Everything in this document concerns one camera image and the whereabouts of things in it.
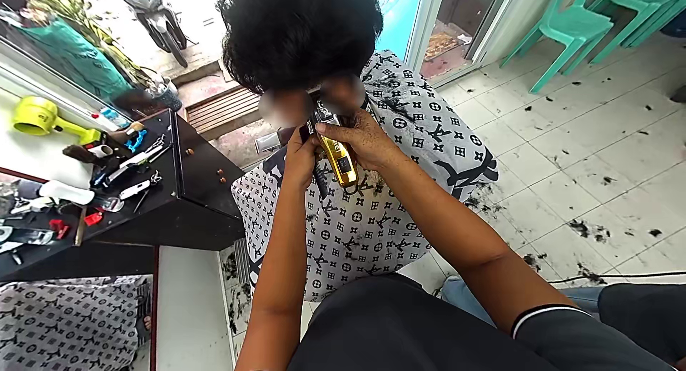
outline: red clip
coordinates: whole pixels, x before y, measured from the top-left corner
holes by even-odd
[[[93,213],[91,215],[84,217],[84,221],[86,222],[87,226],[96,225],[101,220],[102,220],[102,213],[101,212]]]
[[[66,232],[69,231],[69,226],[64,225],[64,221],[61,219],[52,219],[50,220],[49,225],[51,230],[57,232],[57,240],[64,238]]]
[[[64,221],[61,219],[52,219],[49,222],[50,229],[54,232],[59,232],[64,227]]]

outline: doorway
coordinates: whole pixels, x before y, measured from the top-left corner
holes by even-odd
[[[471,69],[503,0],[441,0],[421,64],[434,86]]]

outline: plastic chair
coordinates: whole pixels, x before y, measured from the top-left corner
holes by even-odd
[[[541,20],[534,25],[531,31],[500,65],[501,67],[505,66],[516,54],[524,55],[542,35],[564,44],[566,49],[562,51],[548,71],[531,88],[530,92],[532,94],[536,94],[577,51],[583,48],[579,56],[562,74],[569,75],[574,71],[581,63],[581,60],[584,60],[588,53],[593,50],[612,28],[613,23],[610,21],[610,18],[595,14],[584,8],[585,1],[575,0],[572,6],[560,12],[559,8],[562,0],[551,0]]]
[[[655,14],[665,4],[673,2],[674,0],[596,0],[588,9],[600,13],[608,2],[616,5],[621,5],[626,8],[635,10],[636,16],[629,22],[622,31],[615,36],[605,48],[600,51],[591,63],[599,63],[610,55],[618,44],[622,43],[629,37],[640,25],[644,24],[653,14]]]
[[[633,48],[643,43],[649,36],[656,31],[664,28],[676,16],[686,10],[686,0],[675,0],[671,5],[665,4],[650,19],[642,24],[639,29],[634,31],[626,40],[622,42],[622,47]]]

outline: barber's hand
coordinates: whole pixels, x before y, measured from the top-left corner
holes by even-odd
[[[405,157],[371,114],[363,109],[355,112],[355,127],[317,123],[315,128],[327,138],[350,144],[356,153],[357,162],[367,170],[381,171],[394,159]]]
[[[319,140],[315,134],[303,144],[300,137],[300,128],[296,128],[288,141],[286,151],[286,168],[283,172],[283,181],[295,184],[305,190],[312,181],[312,169],[314,169],[314,151],[319,146]]]

